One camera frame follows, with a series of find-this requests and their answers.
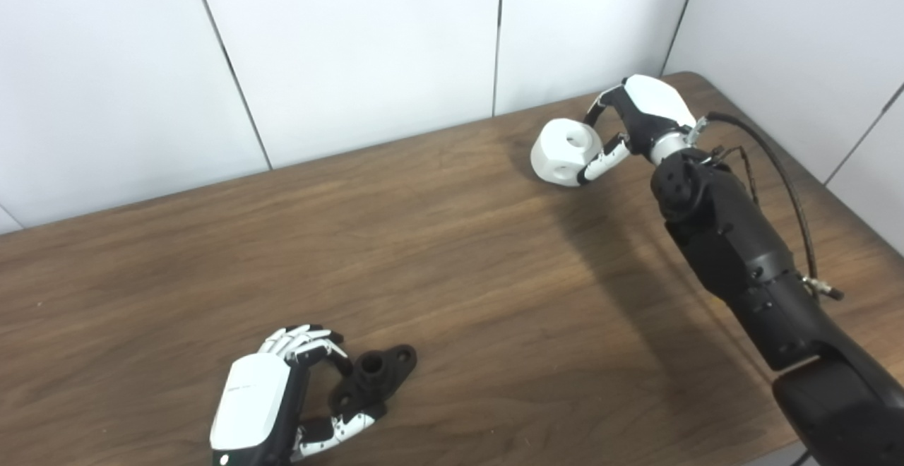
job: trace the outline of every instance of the robot finger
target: robot finger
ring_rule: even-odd
[[[325,357],[329,357],[332,360],[336,354],[348,359],[348,354],[345,354],[345,351],[333,344],[333,341],[327,340],[327,338],[317,338],[317,340],[300,344],[294,349],[285,351],[285,359],[293,359],[294,357],[300,366],[313,366],[320,360],[325,359]]]
[[[352,417],[348,423],[342,418],[315,418],[303,421],[299,427],[301,439],[292,454],[291,461],[296,462],[305,457],[329,450],[338,446],[343,441],[348,441],[353,436],[361,433],[374,424],[374,418],[360,412]]]
[[[308,330],[320,330],[321,328],[323,327],[321,327],[320,325],[290,325],[290,327],[280,328],[279,330],[270,334],[270,336],[264,340],[261,348],[258,349],[258,353],[271,353],[277,341],[292,330],[306,332]]]
[[[310,330],[310,331],[294,331],[288,332],[285,336],[281,337],[280,340],[275,342],[273,348],[271,350],[272,353],[277,356],[284,357],[288,352],[294,350],[296,347],[303,345],[304,343],[311,342],[312,340],[318,340],[319,338],[326,338],[332,336],[333,332],[330,330]]]

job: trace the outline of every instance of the black robotic arm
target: black robotic arm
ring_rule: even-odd
[[[708,121],[752,129],[720,113],[694,121],[674,88],[632,76],[602,92],[583,123],[572,121],[571,138],[575,129],[590,129],[607,106],[619,113],[625,134],[585,153],[579,167],[574,154],[560,155],[568,147],[551,140],[564,131],[550,129],[532,153],[537,174],[585,185],[628,154],[645,156],[656,165],[651,187],[665,228],[691,269],[732,309],[769,367],[787,369],[773,383],[775,401],[817,462],[904,464],[904,389],[823,311],[807,283],[831,289],[798,272],[787,244],[729,167],[695,147]]]

